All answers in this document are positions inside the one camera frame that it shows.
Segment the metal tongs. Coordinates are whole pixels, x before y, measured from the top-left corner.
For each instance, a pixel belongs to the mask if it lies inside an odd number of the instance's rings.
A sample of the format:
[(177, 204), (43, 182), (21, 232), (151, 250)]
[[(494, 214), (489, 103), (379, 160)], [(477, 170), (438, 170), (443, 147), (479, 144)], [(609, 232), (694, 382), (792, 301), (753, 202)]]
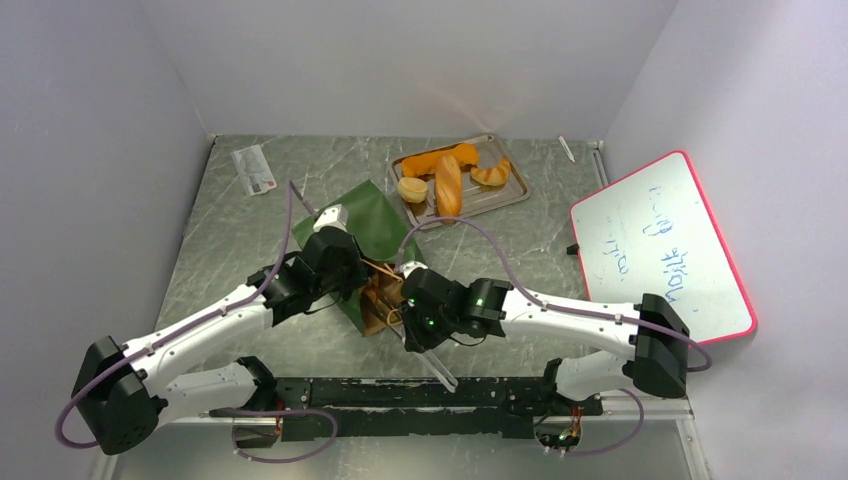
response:
[(457, 378), (448, 370), (448, 368), (437, 358), (437, 356), (432, 351), (428, 350), (424, 353), (419, 353), (407, 350), (407, 340), (409, 339), (409, 337), (405, 332), (405, 328), (401, 324), (388, 325), (387, 328), (390, 329), (398, 337), (404, 350), (408, 354), (413, 355), (420, 363), (422, 363), (427, 368), (427, 370), (439, 380), (439, 382), (445, 387), (448, 392), (456, 392), (456, 389), (459, 385)]

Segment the fake round bread roll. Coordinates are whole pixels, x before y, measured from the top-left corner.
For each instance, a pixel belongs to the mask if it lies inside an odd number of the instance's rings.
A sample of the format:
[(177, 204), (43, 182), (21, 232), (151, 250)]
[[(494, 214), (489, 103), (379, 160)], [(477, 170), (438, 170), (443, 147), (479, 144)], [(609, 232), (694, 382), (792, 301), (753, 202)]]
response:
[(419, 204), (427, 199), (428, 183), (417, 177), (402, 177), (397, 183), (397, 192), (409, 204)]

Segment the fake baguette loaf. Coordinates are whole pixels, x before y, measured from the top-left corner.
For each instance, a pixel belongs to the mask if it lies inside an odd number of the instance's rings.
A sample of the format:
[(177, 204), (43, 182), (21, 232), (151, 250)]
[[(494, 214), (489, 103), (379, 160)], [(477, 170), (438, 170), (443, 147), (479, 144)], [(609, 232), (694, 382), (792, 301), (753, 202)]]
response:
[(461, 213), (461, 168), (453, 156), (443, 156), (435, 170), (435, 197), (437, 212), (441, 217), (456, 217)]

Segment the orange fake braided bread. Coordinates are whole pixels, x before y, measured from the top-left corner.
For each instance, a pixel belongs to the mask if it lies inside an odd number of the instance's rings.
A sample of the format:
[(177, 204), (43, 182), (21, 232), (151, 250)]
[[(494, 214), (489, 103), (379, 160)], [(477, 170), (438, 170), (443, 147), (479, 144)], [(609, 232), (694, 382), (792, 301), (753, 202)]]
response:
[(405, 157), (400, 165), (404, 177), (423, 177), (435, 173), (437, 162), (443, 156), (453, 156), (460, 167), (476, 166), (479, 163), (477, 148), (469, 143), (431, 150), (417, 155)]

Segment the fake croissant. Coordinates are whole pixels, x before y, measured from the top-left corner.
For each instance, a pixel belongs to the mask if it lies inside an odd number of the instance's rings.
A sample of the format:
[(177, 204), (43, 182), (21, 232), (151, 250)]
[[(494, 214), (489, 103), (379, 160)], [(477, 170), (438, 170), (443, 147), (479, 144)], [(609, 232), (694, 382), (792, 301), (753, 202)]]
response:
[(511, 162), (502, 157), (497, 165), (489, 168), (472, 167), (470, 176), (473, 181), (484, 186), (500, 187), (506, 184), (512, 171)]

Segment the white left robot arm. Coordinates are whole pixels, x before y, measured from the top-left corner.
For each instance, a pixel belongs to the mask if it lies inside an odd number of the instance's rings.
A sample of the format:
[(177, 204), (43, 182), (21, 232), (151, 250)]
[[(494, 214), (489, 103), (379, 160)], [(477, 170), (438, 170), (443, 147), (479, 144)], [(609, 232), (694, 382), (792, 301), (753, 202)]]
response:
[(107, 455), (202, 412), (261, 416), (281, 406), (277, 380), (255, 356), (215, 370), (195, 366), (228, 343), (306, 313), (322, 297), (349, 298), (368, 280), (352, 235), (333, 226), (267, 265), (223, 299), (161, 331), (124, 343), (103, 337), (86, 351), (72, 390), (75, 407)]

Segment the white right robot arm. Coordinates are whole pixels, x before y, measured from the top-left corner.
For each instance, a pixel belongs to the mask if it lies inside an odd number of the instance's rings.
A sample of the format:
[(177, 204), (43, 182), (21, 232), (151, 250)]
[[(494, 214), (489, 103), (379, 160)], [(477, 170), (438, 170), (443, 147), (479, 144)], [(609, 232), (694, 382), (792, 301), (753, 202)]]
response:
[(637, 303), (594, 303), (522, 290), (481, 278), (468, 286), (426, 265), (401, 267), (399, 312), (404, 348), (442, 366), (431, 350), (466, 335), (475, 340), (536, 335), (594, 348), (594, 353), (555, 363), (539, 391), (550, 413), (565, 413), (576, 401), (633, 387), (660, 398), (686, 394), (689, 329), (662, 297)]

